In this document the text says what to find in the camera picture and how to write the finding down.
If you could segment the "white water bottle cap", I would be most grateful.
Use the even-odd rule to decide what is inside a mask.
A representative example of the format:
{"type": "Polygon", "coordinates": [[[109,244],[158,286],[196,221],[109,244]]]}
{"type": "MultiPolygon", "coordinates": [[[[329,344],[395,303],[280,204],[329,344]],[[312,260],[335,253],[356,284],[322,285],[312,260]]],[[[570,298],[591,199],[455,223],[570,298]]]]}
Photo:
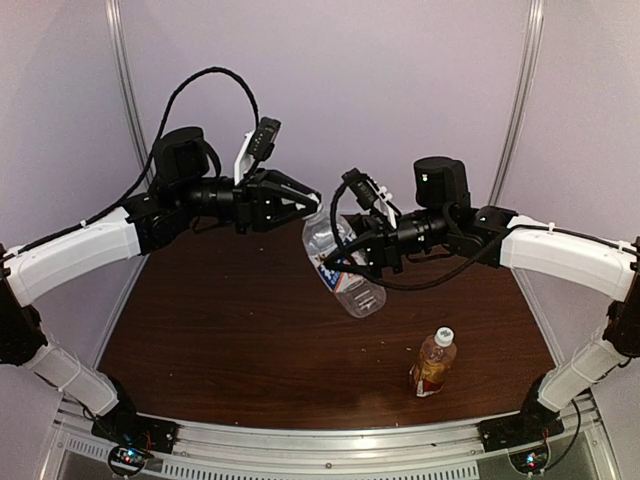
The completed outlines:
{"type": "Polygon", "coordinates": [[[322,212],[323,209],[323,203],[321,201],[318,201],[314,207],[311,209],[311,211],[309,212],[309,214],[307,215],[307,218],[309,217],[313,217],[319,213],[322,212]]]}

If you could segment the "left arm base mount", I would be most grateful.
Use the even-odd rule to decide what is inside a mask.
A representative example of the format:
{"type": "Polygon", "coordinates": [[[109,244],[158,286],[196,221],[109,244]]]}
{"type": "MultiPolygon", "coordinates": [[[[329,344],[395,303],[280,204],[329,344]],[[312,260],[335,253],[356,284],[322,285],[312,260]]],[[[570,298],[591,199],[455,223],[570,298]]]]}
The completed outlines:
{"type": "Polygon", "coordinates": [[[138,413],[122,384],[109,377],[117,392],[117,404],[106,414],[92,417],[91,433],[125,447],[171,454],[178,424],[138,413]]]}

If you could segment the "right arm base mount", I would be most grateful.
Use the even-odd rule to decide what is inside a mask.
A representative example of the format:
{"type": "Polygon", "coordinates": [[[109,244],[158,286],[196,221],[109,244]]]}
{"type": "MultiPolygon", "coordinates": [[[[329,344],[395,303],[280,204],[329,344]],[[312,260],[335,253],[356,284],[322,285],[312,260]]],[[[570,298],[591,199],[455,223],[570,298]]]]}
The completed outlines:
{"type": "Polygon", "coordinates": [[[560,414],[549,410],[538,400],[542,380],[543,376],[540,376],[531,385],[518,413],[483,420],[478,424],[485,452],[541,442],[546,435],[564,432],[560,414]]]}

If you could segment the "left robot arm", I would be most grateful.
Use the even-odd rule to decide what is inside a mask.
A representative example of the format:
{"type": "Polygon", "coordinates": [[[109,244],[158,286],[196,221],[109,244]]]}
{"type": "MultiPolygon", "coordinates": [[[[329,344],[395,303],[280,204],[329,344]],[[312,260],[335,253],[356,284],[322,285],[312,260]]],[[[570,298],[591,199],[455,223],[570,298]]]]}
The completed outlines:
{"type": "Polygon", "coordinates": [[[94,424],[123,444],[144,433],[141,416],[114,379],[84,365],[49,339],[36,299],[100,267],[170,245],[198,218],[232,224],[237,233],[268,232],[316,213],[321,195],[278,170],[262,169],[280,124],[264,118],[248,133],[234,164],[219,157],[201,128],[183,127],[156,140],[150,188],[119,202],[100,219],[61,236],[1,252],[1,361],[22,366],[74,397],[94,424]]]}

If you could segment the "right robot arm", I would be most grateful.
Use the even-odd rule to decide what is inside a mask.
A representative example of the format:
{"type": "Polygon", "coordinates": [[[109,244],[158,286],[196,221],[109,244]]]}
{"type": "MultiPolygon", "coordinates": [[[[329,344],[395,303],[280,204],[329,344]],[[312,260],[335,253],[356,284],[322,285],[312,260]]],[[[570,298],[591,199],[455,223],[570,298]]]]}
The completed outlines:
{"type": "Polygon", "coordinates": [[[496,206],[474,208],[465,165],[434,156],[413,164],[419,210],[401,213],[367,174],[342,176],[329,210],[335,249],[324,263],[385,288],[384,269],[396,273],[410,255],[442,246],[463,263],[412,290],[435,288],[478,263],[529,270],[588,287],[611,304],[600,337],[534,383],[513,419],[519,440],[545,431],[578,394],[639,355],[639,244],[614,242],[537,222],[496,206]]]}

